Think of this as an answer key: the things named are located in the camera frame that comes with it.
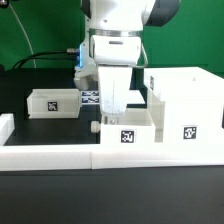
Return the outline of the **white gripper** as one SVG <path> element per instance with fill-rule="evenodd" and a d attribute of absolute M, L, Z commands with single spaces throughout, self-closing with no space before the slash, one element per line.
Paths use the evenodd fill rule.
<path fill-rule="evenodd" d="M 117 117 L 125 113 L 131 77 L 131 67 L 98 67 L 100 110 L 105 125 L 117 125 Z"/>

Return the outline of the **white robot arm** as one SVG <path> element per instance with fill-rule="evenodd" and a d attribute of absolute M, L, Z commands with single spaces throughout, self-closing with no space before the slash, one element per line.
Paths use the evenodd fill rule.
<path fill-rule="evenodd" d="M 79 46 L 74 82 L 78 89 L 98 81 L 100 111 L 116 124 L 127 108 L 132 72 L 147 55 L 142 43 L 146 26 L 161 27 L 178 12 L 181 0 L 81 0 L 85 39 Z"/>

